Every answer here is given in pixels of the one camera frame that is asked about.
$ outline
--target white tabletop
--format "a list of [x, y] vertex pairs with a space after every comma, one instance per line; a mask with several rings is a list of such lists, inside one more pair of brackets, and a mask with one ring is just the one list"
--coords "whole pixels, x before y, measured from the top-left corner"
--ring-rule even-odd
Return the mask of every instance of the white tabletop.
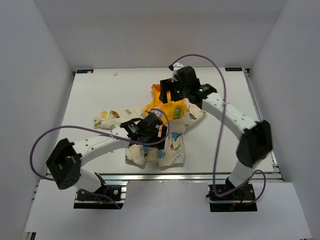
[[[202, 84], [208, 83], [222, 95], [222, 80], [215, 68], [195, 68]], [[247, 116], [258, 120], [248, 90], [244, 73], [221, 71], [226, 80], [227, 102]], [[111, 108], [144, 106], [152, 101], [151, 86], [160, 80], [170, 78], [168, 68], [94, 69], [93, 73], [77, 73], [69, 97], [63, 125], [77, 125], [93, 128], [93, 117]], [[147, 162], [138, 167], [125, 161], [125, 150], [119, 149], [89, 162], [85, 169], [106, 174], [186, 174], [210, 173], [213, 168], [215, 146], [220, 122], [206, 114], [195, 126], [185, 133], [186, 157], [181, 166], [157, 167], [156, 162]], [[75, 130], [61, 130], [58, 139], [78, 141], [93, 137], [94, 133]], [[218, 159], [217, 172], [230, 173], [236, 162], [238, 140], [225, 128]], [[258, 166], [265, 172], [272, 172], [272, 159], [268, 156]]]

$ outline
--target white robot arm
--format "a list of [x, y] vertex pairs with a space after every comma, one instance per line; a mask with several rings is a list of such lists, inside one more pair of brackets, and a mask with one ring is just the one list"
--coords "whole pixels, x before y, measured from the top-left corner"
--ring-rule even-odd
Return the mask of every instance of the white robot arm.
[[167, 92], [170, 92], [172, 101], [187, 98], [220, 121], [225, 105], [224, 125], [239, 140], [236, 151], [238, 161], [226, 180], [226, 190], [242, 185], [273, 149], [270, 124], [265, 120], [256, 122], [231, 104], [225, 103], [214, 87], [200, 84], [192, 67], [175, 63], [169, 68], [173, 72], [172, 78], [160, 81], [160, 100], [163, 103], [168, 102]]
[[83, 169], [83, 166], [106, 153], [127, 148], [133, 141], [134, 144], [163, 149], [165, 141], [159, 141], [165, 138], [167, 129], [156, 114], [150, 113], [145, 119], [134, 118], [106, 132], [111, 137], [99, 135], [75, 142], [64, 138], [57, 143], [46, 165], [59, 189], [76, 186], [106, 195], [107, 186], [101, 176]]

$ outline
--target cloth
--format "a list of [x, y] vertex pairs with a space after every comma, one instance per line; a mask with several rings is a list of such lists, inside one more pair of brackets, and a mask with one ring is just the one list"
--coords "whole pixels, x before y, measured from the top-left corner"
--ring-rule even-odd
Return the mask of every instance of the cloth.
[[[147, 161], [157, 161], [159, 167], [183, 164], [186, 152], [184, 133], [188, 127], [198, 122], [205, 112], [187, 99], [170, 101], [169, 92], [167, 94], [168, 103], [162, 103], [159, 100], [160, 84], [152, 85], [151, 89], [153, 100], [146, 107], [136, 106], [102, 111], [94, 117], [94, 128], [110, 130], [133, 118], [143, 119], [148, 115], [150, 109], [158, 108], [164, 111], [170, 122], [170, 134], [165, 140], [164, 149], [157, 149], [154, 153], [150, 147], [132, 145], [125, 150], [125, 160], [138, 165], [144, 165]], [[160, 112], [154, 111], [154, 113], [162, 119], [164, 124], [167, 124], [166, 118]]]

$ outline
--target sleeve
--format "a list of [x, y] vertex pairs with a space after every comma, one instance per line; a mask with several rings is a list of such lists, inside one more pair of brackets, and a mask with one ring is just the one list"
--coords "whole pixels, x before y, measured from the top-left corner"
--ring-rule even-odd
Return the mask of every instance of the sleeve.
[[143, 106], [104, 110], [93, 118], [93, 126], [95, 129], [114, 129], [131, 119], [143, 119], [143, 111]]

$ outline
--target wire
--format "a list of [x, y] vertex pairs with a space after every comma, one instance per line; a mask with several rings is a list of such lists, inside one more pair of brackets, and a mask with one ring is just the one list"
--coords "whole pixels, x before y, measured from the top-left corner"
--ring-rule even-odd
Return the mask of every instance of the wire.
[[217, 140], [217, 143], [216, 143], [216, 147], [215, 147], [215, 154], [214, 154], [214, 161], [213, 161], [213, 171], [212, 171], [212, 187], [213, 187], [213, 192], [214, 192], [214, 195], [216, 195], [218, 198], [222, 198], [226, 195], [229, 195], [239, 189], [241, 189], [242, 187], [244, 187], [252, 178], [252, 176], [257, 173], [257, 172], [261, 172], [262, 175], [263, 175], [263, 179], [264, 179], [264, 188], [262, 189], [261, 191], [261, 194], [259, 195], [259, 198], [261, 197], [261, 195], [264, 193], [265, 191], [265, 185], [266, 185], [266, 175], [264, 174], [263, 171], [261, 170], [255, 170], [251, 177], [249, 177], [247, 180], [245, 180], [242, 184], [240, 184], [239, 186], [229, 190], [229, 191], [226, 191], [224, 193], [217, 193], [217, 186], [216, 186], [216, 170], [217, 170], [217, 163], [218, 163], [218, 156], [219, 156], [219, 150], [220, 150], [220, 145], [221, 145], [221, 140], [222, 140], [222, 133], [223, 133], [223, 130], [224, 130], [224, 126], [225, 126], [225, 119], [226, 119], [226, 102], [227, 102], [227, 87], [226, 87], [226, 80], [221, 72], [221, 70], [219, 69], [219, 67], [208, 57], [204, 56], [204, 55], [200, 55], [200, 54], [186, 54], [186, 55], [183, 55], [181, 57], [179, 57], [178, 59], [176, 59], [170, 66], [173, 66], [176, 62], [178, 62], [179, 60], [185, 58], [185, 57], [199, 57], [199, 58], [203, 58], [203, 59], [206, 59], [208, 60], [210, 63], [212, 63], [212, 65], [216, 68], [216, 70], [218, 71], [218, 73], [220, 74], [220, 77], [222, 79], [222, 84], [223, 84], [223, 110], [222, 110], [222, 117], [221, 117], [221, 125], [220, 125], [220, 130], [219, 130], [219, 134], [218, 134], [218, 140]]
[[[37, 175], [38, 177], [40, 177], [40, 178], [42, 178], [42, 179], [45, 179], [45, 180], [54, 181], [53, 178], [46, 177], [46, 176], [40, 174], [39, 172], [37, 172], [37, 170], [35, 169], [35, 166], [34, 166], [33, 156], [34, 156], [34, 152], [35, 152], [36, 146], [37, 146], [37, 144], [39, 143], [39, 141], [40, 141], [44, 136], [46, 136], [47, 134], [49, 134], [49, 133], [51, 133], [51, 132], [53, 132], [53, 131], [59, 130], [59, 129], [80, 129], [80, 130], [84, 130], [84, 131], [88, 131], [88, 132], [100, 134], [100, 135], [106, 136], [106, 137], [111, 137], [111, 136], [112, 136], [114, 139], [123, 140], [123, 141], [129, 142], [129, 143], [131, 143], [131, 144], [144, 145], [144, 146], [152, 146], [152, 145], [156, 145], [156, 144], [162, 143], [163, 141], [166, 140], [166, 138], [167, 138], [167, 137], [169, 136], [169, 134], [170, 134], [169, 118], [168, 118], [168, 116], [165, 114], [164, 111], [162, 111], [162, 110], [160, 110], [160, 109], [158, 109], [158, 108], [151, 108], [150, 111], [158, 111], [158, 112], [162, 113], [163, 116], [164, 116], [165, 119], [166, 119], [167, 124], [168, 124], [165, 137], [164, 137], [163, 139], [159, 140], [159, 141], [152, 142], [152, 143], [143, 143], [143, 144], [142, 144], [141, 142], [133, 141], [133, 140], [131, 140], [131, 139], [129, 139], [129, 138], [124, 138], [124, 137], [121, 137], [121, 136], [112, 135], [112, 134], [106, 133], [106, 132], [104, 132], [104, 131], [98, 131], [98, 130], [94, 130], [94, 129], [90, 129], [90, 128], [86, 128], [86, 127], [82, 127], [82, 126], [73, 126], [73, 125], [57, 126], [57, 127], [54, 127], [54, 128], [51, 128], [51, 129], [45, 131], [43, 134], [41, 134], [41, 135], [35, 140], [32, 148], [31, 148], [30, 156], [29, 156], [30, 168], [31, 168], [32, 172], [33, 172], [35, 175]], [[87, 190], [84, 190], [84, 189], [82, 189], [82, 191], [85, 192], [85, 193], [87, 193], [87, 194], [93, 195], [93, 196], [100, 196], [100, 197], [107, 198], [107, 199], [109, 199], [111, 202], [113, 202], [113, 203], [117, 206], [117, 208], [120, 209], [119, 205], [118, 205], [114, 200], [112, 200], [109, 196], [107, 196], [107, 195], [90, 192], [90, 191], [87, 191]]]
[[263, 187], [262, 187], [262, 190], [261, 190], [259, 196], [257, 196], [257, 197], [255, 198], [255, 200], [253, 200], [253, 201], [251, 201], [251, 202], [248, 202], [248, 203], [245, 203], [245, 205], [254, 204], [256, 201], [258, 201], [258, 200], [261, 198], [262, 194], [264, 194], [264, 192], [265, 192], [266, 185], [267, 185], [266, 174], [265, 174], [263, 171], [261, 171], [260, 169], [257, 169], [257, 170], [255, 170], [255, 171], [253, 172], [252, 176], [253, 176], [255, 173], [257, 173], [257, 172], [262, 173], [262, 176], [263, 176]]
[[94, 192], [87, 191], [87, 190], [82, 189], [82, 188], [79, 189], [79, 191], [84, 192], [84, 193], [86, 193], [86, 194], [90, 194], [90, 195], [92, 195], [92, 196], [97, 196], [97, 197], [106, 198], [106, 199], [108, 199], [109, 201], [111, 201], [118, 209], [121, 209], [121, 207], [116, 203], [115, 200], [113, 200], [111, 197], [109, 197], [109, 196], [107, 196], [107, 195], [105, 195], [105, 194], [94, 193]]

